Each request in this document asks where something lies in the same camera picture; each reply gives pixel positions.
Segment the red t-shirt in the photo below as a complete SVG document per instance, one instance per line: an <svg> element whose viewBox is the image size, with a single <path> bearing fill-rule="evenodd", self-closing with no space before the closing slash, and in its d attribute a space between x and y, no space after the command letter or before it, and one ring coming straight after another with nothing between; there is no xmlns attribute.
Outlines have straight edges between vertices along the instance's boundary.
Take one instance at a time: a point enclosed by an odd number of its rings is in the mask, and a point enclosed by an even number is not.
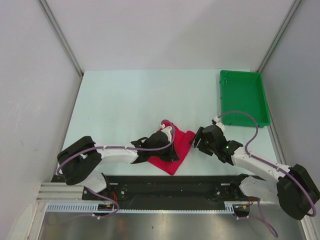
<svg viewBox="0 0 320 240"><path fill-rule="evenodd" d="M155 167L159 168L160 170L166 172L171 176L173 176L177 172L178 168L185 160L186 156L188 155L191 149L190 142L196 135L193 131L182 131L175 124L173 126L175 128L175 138L173 145L179 157L179 160L173 162L166 162L161 160L159 157L150 157L148 159L148 162L150 164L154 165Z"/></svg>

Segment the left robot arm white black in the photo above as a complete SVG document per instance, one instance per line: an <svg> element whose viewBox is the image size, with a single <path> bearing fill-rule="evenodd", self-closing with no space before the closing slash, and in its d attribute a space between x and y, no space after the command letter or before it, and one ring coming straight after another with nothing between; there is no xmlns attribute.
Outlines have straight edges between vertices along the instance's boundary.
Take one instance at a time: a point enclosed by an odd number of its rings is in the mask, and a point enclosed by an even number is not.
<svg viewBox="0 0 320 240"><path fill-rule="evenodd" d="M142 137L127 145L96 145L91 136L84 136L57 156L56 174L62 176L67 185L80 184L93 190L100 200L110 196L104 173L99 171L103 164L125 163L141 164L150 158L158 158L165 163L180 158L174 146L175 131L167 126L149 137Z"/></svg>

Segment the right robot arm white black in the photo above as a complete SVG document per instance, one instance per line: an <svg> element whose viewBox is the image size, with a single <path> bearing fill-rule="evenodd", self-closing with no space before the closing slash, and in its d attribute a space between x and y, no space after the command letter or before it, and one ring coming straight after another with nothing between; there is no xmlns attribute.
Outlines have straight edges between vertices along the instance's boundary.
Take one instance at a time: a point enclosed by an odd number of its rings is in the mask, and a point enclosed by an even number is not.
<svg viewBox="0 0 320 240"><path fill-rule="evenodd" d="M242 201L248 196L275 203L295 220L316 216L315 204L320 199L320 191L303 166L288 166L263 159L249 152L242 143L227 140L224 127L218 124L200 127L190 145L204 154L215 155L222 163L253 174L237 177L235 185L230 188L235 200Z"/></svg>

